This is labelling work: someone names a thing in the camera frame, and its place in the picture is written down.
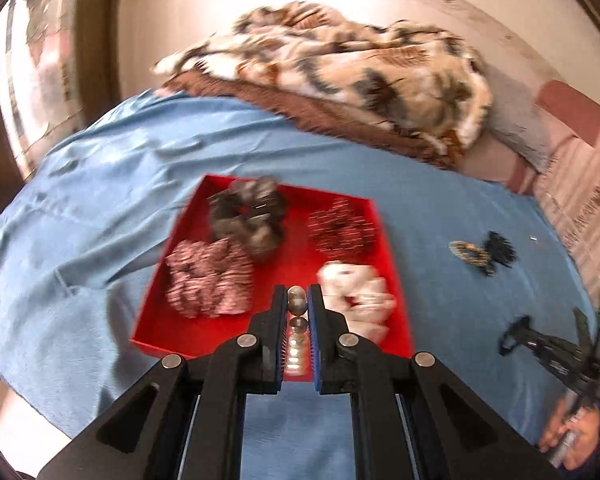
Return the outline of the red plaid scrunchie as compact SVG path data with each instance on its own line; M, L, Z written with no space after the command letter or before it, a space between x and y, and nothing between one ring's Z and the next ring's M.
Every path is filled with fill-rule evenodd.
M186 318L240 315L251 310L252 262L231 237L182 240L166 256L168 304Z

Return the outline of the red tray box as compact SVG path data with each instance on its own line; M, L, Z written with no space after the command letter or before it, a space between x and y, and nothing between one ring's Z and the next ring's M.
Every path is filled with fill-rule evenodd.
M317 271L327 257L310 240L306 222L310 214L330 208L341 195L289 184L279 185L278 190L286 202L284 240L271 255L253 263L250 311L219 318L205 315L186 318L180 315L166 301L171 280L166 258L161 257L137 315L131 337L133 344L156 358L169 353L180 354L186 359L205 356L227 339L245 333L250 318L271 307L276 285L308 287L317 282ZM386 322L388 334L380 342L379 348L395 356L408 358L414 352L414 344L406 301L379 211L375 202L368 198L347 195L343 198L356 214L373 223L375 228L374 244L362 253L358 262L373 266L385 279L388 292L396 297L396 308Z

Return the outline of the black hair claw clip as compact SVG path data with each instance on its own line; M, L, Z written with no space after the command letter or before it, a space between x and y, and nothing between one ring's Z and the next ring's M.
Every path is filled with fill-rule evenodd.
M482 248L486 252L486 264L482 268L485 276L493 275L497 266L510 268L517 260L517 253L513 245L498 232L490 231Z

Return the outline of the light blue cloth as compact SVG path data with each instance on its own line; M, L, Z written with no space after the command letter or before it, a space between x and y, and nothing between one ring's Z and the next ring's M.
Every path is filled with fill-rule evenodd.
M144 93L47 153L0 215L1 378L70 443L165 357L131 341L159 259L182 240L216 242L208 199L265 176L375 202L406 301L411 356L435 356L536 449L566 375L550 374L524 347L500 356L500 337L525 315L532 330L566 339L576 334L574 308L597 323L538 204L303 132L230 98ZM517 260L485 276L490 231L510 241ZM314 386L310 286L282 286L282 385L246 400L239 477L355 474L350 396Z

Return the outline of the grey pillow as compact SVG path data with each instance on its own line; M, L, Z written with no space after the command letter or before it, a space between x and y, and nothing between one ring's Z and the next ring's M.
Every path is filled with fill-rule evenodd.
M493 65L486 69L486 78L493 93L491 132L542 174L571 131L535 104L534 94L522 81Z

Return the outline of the striped floral pillow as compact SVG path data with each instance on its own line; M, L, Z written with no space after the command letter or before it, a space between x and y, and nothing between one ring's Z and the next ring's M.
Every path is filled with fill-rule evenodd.
M576 265L593 304L600 303L600 154L573 138L554 153L533 195Z

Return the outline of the white dotted scrunchie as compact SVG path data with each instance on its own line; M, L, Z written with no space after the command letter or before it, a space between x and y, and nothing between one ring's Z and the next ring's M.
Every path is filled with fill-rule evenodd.
M381 343L396 297L373 266L329 261L318 270L317 281L324 307L342 314L350 333Z

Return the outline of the dark red dotted scrunchie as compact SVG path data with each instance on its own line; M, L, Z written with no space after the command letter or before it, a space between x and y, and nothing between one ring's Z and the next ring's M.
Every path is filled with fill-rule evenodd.
M358 258L375 241L373 223L357 214L344 198L310 214L308 228L317 249L332 259Z

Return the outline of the stained glass door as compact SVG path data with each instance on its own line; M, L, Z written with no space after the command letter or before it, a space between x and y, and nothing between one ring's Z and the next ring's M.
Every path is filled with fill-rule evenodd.
M23 179L121 99L119 0L7 0L0 11L0 107Z

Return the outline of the grey black scrunchie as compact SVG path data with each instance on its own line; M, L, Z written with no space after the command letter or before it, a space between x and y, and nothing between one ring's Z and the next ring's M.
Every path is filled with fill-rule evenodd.
M286 203L275 178L233 181L208 204L214 240L231 238L253 259L271 255L282 244Z

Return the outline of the leaf pattern blanket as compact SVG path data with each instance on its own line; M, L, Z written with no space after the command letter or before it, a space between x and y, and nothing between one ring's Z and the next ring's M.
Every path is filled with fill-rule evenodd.
M234 96L299 129L456 169L493 94L479 53L436 25L350 21L318 3L261 6L152 66L163 87Z

